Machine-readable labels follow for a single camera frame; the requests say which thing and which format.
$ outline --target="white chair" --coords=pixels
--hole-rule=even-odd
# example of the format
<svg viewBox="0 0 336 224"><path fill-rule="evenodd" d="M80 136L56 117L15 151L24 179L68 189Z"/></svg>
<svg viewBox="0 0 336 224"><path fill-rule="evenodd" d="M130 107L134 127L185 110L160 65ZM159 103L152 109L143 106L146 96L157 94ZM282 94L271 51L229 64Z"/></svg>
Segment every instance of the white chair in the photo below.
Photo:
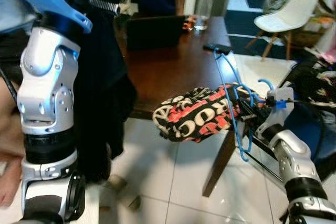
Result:
<svg viewBox="0 0 336 224"><path fill-rule="evenodd" d="M290 59L290 44L292 30L302 27L309 20L315 9L318 0L289 0L287 4L279 11L262 15L254 20L257 27L261 29L257 37L250 41L245 48L251 46L265 32L274 33L270 43L267 45L262 61L268 55L274 41L277 39L278 33L289 31L287 39L287 60Z"/></svg>

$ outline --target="chair leg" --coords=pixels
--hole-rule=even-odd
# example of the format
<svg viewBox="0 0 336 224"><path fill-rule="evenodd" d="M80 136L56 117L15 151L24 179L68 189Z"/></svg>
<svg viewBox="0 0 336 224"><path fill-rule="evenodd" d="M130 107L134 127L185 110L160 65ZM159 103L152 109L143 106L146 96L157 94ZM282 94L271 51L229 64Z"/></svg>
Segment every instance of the chair leg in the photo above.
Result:
<svg viewBox="0 0 336 224"><path fill-rule="evenodd" d="M265 31L260 30L260 32L258 33L257 37L255 37L253 40L251 40L251 41L245 46L245 48L247 49L248 47L250 47L251 45L253 45L253 44L257 41L257 39L258 39L261 35L264 34L264 32L265 32Z"/></svg>
<svg viewBox="0 0 336 224"><path fill-rule="evenodd" d="M290 60L290 44L292 43L292 31L288 32L288 41L287 41L287 55L286 59Z"/></svg>
<svg viewBox="0 0 336 224"><path fill-rule="evenodd" d="M264 53L262 54L263 57L262 57L261 61L265 60L266 56L268 55L269 51L271 50L271 47L272 47L274 41L277 39L277 37L278 37L278 33L273 34L271 42L267 45Z"/></svg>

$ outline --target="wooden table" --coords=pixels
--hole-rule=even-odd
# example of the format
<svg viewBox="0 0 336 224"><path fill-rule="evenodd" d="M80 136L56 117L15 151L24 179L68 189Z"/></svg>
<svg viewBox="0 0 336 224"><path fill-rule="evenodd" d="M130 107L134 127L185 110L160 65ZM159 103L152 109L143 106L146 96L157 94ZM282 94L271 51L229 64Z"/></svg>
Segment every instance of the wooden table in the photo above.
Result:
<svg viewBox="0 0 336 224"><path fill-rule="evenodd" d="M230 46L226 34L224 19L213 17L205 31L183 34L176 47L127 51L125 32L116 30L130 79L139 96L132 117L151 120L154 110L168 98L196 87L217 89L222 84L219 71L212 52L203 50L203 45L211 42ZM224 60L219 64L221 68L227 65ZM203 196L210 196L235 148L234 131L229 131L206 180Z"/></svg>

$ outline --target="black laptop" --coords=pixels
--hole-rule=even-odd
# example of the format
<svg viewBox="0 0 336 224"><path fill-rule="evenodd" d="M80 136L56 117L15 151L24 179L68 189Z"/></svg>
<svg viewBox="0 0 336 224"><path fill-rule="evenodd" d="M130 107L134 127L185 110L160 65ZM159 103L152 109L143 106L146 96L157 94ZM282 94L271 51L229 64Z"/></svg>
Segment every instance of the black laptop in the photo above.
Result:
<svg viewBox="0 0 336 224"><path fill-rule="evenodd" d="M183 32L185 16L139 17L127 21L127 49L174 47Z"/></svg>

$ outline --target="black cloth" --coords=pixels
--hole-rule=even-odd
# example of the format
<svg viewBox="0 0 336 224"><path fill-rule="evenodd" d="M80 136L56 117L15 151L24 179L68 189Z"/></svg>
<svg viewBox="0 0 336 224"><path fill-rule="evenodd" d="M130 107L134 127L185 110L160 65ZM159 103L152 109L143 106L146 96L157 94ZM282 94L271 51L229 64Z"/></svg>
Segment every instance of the black cloth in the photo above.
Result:
<svg viewBox="0 0 336 224"><path fill-rule="evenodd" d="M119 0L105 0L118 3ZM84 35L78 58L75 90L101 92L111 87L127 72L113 30L113 18L98 10L88 14L93 28Z"/></svg>
<svg viewBox="0 0 336 224"><path fill-rule="evenodd" d="M98 182L109 176L109 159L123 152L123 124L133 109L136 91L127 76L112 17L97 10L88 17L93 28L80 45L74 85L75 136L79 169L87 181Z"/></svg>
<svg viewBox="0 0 336 224"><path fill-rule="evenodd" d="M226 85L236 117L240 112L233 87L233 84ZM249 99L248 92L242 87L237 88L237 94L240 99ZM160 135L172 142L199 143L221 129L229 129L232 115L224 86L215 91L196 88L162 102L153 113L153 122L161 130Z"/></svg>
<svg viewBox="0 0 336 224"><path fill-rule="evenodd" d="M133 110L135 96L132 82L124 75L94 97L75 98L79 169L88 181L97 182L108 177L107 144L111 149L110 159L123 152L124 122Z"/></svg>

